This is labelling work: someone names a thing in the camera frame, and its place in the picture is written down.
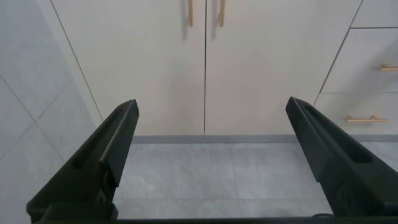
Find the white tile wall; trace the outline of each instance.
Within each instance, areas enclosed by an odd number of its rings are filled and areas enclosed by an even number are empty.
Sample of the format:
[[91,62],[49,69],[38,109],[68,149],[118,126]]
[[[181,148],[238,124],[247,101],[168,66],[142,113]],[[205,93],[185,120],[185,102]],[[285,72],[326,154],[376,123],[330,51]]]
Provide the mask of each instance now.
[[0,1],[0,30],[0,217],[30,223],[26,203],[95,126],[37,2]]
[[72,80],[34,0],[0,1],[0,75],[34,119]]
[[33,119],[0,78],[0,158],[33,123]]
[[65,160],[95,130],[94,122],[88,116],[86,105],[73,82],[44,111],[37,124]]
[[30,223],[26,203],[61,168],[64,161],[33,124],[0,161],[2,223]]

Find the cream cabinet door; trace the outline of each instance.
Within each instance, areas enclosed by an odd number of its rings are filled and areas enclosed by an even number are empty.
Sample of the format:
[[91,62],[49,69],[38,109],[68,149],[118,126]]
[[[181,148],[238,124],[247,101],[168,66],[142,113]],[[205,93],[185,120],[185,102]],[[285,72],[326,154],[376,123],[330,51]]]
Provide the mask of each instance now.
[[53,0],[105,119],[136,99],[136,135],[203,134],[205,1]]
[[398,134],[398,93],[321,93],[315,108],[348,134]]
[[290,96],[314,103],[360,0],[207,1],[206,134],[293,134]]

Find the gray tile floor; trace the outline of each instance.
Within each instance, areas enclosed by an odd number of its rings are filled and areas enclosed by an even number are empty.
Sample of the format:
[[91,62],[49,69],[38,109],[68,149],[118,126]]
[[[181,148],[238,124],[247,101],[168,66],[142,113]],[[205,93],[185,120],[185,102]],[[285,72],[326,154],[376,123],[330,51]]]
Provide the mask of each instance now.
[[[398,170],[398,142],[364,142]],[[298,143],[134,144],[119,218],[292,217],[331,213]]]

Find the drawer handle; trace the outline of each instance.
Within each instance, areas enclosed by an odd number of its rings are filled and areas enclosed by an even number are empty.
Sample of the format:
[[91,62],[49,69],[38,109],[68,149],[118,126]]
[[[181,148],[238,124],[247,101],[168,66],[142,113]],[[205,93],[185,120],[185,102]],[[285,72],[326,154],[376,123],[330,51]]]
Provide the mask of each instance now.
[[346,118],[346,122],[349,123],[374,123],[374,122],[386,122],[386,118],[378,118],[376,115],[372,115],[370,119],[356,119],[351,115],[348,115]]
[[225,15],[225,0],[221,0],[220,4],[220,27],[224,26],[224,15]]
[[393,67],[393,66],[389,66],[386,63],[382,63],[380,65],[380,70],[382,70],[383,72],[398,72],[398,67]]
[[188,0],[189,26],[193,26],[193,0]]

